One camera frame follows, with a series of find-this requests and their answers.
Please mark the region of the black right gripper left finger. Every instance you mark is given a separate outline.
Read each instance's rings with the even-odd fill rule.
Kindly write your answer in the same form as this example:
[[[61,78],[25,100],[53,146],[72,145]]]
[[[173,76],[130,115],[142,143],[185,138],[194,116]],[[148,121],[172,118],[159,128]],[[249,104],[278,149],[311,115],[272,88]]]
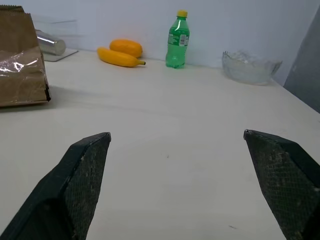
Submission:
[[[35,186],[0,240],[86,240],[101,192],[111,134],[72,144]]]

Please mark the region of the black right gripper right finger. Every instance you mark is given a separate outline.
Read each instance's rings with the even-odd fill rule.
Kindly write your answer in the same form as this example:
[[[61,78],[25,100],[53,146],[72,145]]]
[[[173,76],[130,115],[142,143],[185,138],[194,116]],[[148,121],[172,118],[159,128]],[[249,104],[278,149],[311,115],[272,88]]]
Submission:
[[[261,192],[286,240],[320,240],[320,165],[296,142],[247,129]]]

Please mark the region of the brown paper bag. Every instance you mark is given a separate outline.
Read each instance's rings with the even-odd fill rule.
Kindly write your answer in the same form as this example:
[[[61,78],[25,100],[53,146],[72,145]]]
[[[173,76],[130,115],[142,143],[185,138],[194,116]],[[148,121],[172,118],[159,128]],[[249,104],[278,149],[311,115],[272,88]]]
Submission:
[[[0,5],[0,108],[50,100],[44,57],[31,15],[22,6]]]

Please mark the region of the clear glass bowl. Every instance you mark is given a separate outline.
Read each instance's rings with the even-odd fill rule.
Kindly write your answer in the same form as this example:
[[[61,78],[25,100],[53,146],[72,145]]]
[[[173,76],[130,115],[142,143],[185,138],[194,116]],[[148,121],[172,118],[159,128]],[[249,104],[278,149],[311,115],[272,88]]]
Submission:
[[[224,51],[221,62],[227,77],[250,85],[268,85],[283,63],[280,60],[256,57],[245,51]]]

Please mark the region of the yellow banana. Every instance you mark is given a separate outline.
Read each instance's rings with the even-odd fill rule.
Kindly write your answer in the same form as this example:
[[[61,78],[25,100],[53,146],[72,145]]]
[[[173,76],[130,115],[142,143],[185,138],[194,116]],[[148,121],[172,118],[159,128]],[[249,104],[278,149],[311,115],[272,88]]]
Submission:
[[[100,60],[111,65],[116,65],[116,66],[126,67],[126,68],[134,68],[139,65],[141,66],[146,65],[145,61],[139,60],[134,56],[131,56],[126,53],[110,50],[105,47],[97,48],[96,52]]]

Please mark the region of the shiny metal cup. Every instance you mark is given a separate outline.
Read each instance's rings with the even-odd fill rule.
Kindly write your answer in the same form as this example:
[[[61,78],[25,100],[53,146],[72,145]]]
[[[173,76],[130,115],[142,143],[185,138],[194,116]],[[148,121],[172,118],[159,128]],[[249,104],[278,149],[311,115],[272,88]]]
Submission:
[[[38,45],[42,52],[60,56],[66,51],[66,43],[64,40],[36,29]]]

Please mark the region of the orange-yellow mango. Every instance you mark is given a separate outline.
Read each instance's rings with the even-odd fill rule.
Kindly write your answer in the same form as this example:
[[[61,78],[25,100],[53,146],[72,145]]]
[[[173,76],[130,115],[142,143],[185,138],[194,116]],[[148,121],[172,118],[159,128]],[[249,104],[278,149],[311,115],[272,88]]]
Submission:
[[[109,44],[109,49],[140,58],[143,54],[142,46],[135,41],[128,39],[115,39]]]

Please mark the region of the green plastic soda bottle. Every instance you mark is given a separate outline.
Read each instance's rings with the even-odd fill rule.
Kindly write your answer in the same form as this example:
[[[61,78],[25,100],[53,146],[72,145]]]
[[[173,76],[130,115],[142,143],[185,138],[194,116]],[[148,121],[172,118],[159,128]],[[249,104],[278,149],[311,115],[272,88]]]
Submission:
[[[169,29],[165,56],[165,64],[169,68],[181,69],[185,65],[190,38],[187,16],[188,12],[186,10],[179,10],[175,22]]]

